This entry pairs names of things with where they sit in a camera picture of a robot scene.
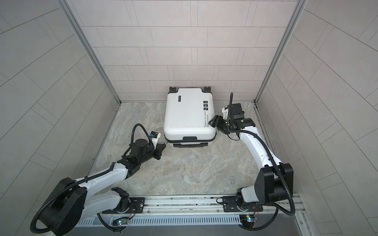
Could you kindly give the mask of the white black-lined carry-on suitcase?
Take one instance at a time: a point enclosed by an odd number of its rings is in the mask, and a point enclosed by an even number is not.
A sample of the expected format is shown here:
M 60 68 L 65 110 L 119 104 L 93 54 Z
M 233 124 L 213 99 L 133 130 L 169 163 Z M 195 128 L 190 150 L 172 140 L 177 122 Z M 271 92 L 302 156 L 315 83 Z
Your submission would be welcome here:
M 210 87 L 170 87 L 163 126 L 164 137 L 175 148 L 209 146 L 217 134 L 216 129 L 209 125 L 214 116 Z

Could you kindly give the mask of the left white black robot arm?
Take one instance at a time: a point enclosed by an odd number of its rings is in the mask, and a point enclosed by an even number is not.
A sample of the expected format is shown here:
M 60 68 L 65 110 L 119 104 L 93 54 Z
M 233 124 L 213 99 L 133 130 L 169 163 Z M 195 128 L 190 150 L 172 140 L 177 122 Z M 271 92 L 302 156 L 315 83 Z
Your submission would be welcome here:
M 158 142 L 160 136 L 160 133 L 152 131 L 147 134 L 147 139 L 131 139 L 122 158 L 108 169 L 76 180 L 61 180 L 31 220 L 30 231 L 64 236 L 79 221 L 94 214 L 111 209 L 127 211 L 131 203 L 125 190 L 114 187 L 103 194 L 100 191 L 130 178 L 146 161 L 152 158 L 159 160 L 166 147 Z

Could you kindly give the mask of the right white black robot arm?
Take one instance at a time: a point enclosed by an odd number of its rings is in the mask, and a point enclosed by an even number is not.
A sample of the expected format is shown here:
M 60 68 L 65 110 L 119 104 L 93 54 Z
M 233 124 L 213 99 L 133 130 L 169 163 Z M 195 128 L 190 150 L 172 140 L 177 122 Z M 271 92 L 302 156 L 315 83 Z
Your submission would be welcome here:
M 245 118 L 241 104 L 234 104 L 230 99 L 229 105 L 222 109 L 222 113 L 222 116 L 214 116 L 209 121 L 209 125 L 225 135 L 236 134 L 237 138 L 247 146 L 259 168 L 254 185 L 239 188 L 235 194 L 234 200 L 239 211 L 254 212 L 252 215 L 244 215 L 239 227 L 247 231 L 259 231 L 267 228 L 280 211 L 288 216 L 294 216 L 292 166 L 282 163 L 269 149 L 253 120 Z M 258 206 L 274 207 L 275 212 L 267 223 L 256 227 Z

